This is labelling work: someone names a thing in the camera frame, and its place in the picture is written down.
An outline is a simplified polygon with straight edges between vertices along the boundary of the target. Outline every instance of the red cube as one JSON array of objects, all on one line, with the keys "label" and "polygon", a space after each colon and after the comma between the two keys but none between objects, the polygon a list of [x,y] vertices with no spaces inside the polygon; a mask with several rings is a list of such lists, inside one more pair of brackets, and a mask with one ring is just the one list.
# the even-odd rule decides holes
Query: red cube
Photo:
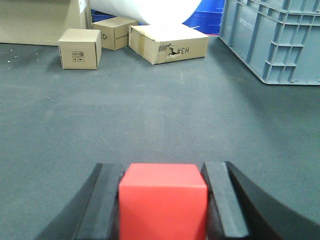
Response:
[{"label": "red cube", "polygon": [[120,240],[205,240],[207,197],[196,165],[133,163],[119,184]]}]

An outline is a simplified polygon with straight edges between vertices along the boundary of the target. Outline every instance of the small cardboard box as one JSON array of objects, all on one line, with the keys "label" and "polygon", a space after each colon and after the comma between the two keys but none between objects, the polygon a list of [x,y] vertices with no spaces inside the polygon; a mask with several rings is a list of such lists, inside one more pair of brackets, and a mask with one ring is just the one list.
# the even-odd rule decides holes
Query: small cardboard box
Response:
[{"label": "small cardboard box", "polygon": [[205,57],[208,39],[183,24],[129,27],[129,46],[153,65]]},{"label": "small cardboard box", "polygon": [[138,24],[136,20],[117,16],[97,21],[92,27],[101,31],[102,47],[115,51],[128,46],[129,26]]},{"label": "small cardboard box", "polygon": [[67,29],[58,40],[63,69],[98,69],[101,32],[93,29]]},{"label": "small cardboard box", "polygon": [[67,29],[90,29],[89,0],[0,0],[0,42],[57,46]]}]

